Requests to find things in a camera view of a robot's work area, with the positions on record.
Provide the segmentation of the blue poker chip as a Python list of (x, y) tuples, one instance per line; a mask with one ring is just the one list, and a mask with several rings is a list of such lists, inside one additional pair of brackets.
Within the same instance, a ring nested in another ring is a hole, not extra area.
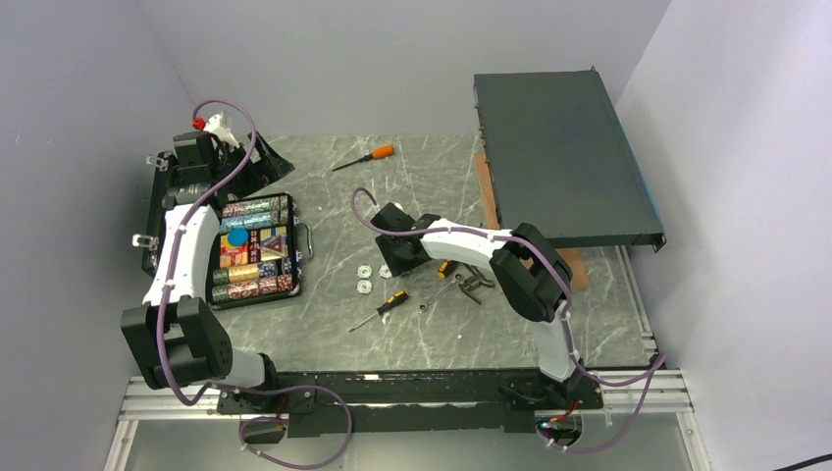
[(227, 234), (227, 242), (231, 247), (241, 247), (249, 242), (249, 230), (242, 228), (231, 229)]

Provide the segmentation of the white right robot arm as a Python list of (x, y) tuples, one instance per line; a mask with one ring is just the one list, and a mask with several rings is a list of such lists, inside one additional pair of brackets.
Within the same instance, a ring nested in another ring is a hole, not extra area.
[(552, 408), (600, 404), (572, 335), (572, 271), (535, 226), (487, 230), (435, 214), (414, 219), (394, 203), (361, 223), (376, 233), (395, 276), (430, 260), (491, 272), (509, 306), (532, 327), (543, 376), (540, 402)]

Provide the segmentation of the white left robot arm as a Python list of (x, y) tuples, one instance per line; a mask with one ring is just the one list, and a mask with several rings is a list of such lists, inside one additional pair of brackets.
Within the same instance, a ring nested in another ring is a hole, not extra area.
[(244, 201), (294, 167), (259, 132), (253, 151), (228, 131), (190, 131), (175, 148), (150, 156), (154, 180), (142, 269), (153, 279), (138, 307), (122, 316), (122, 332), (138, 369), (154, 390), (216, 383), (243, 390), (259, 412), (282, 398), (271, 360), (231, 344), (207, 295), (210, 253), (221, 233), (229, 195)]

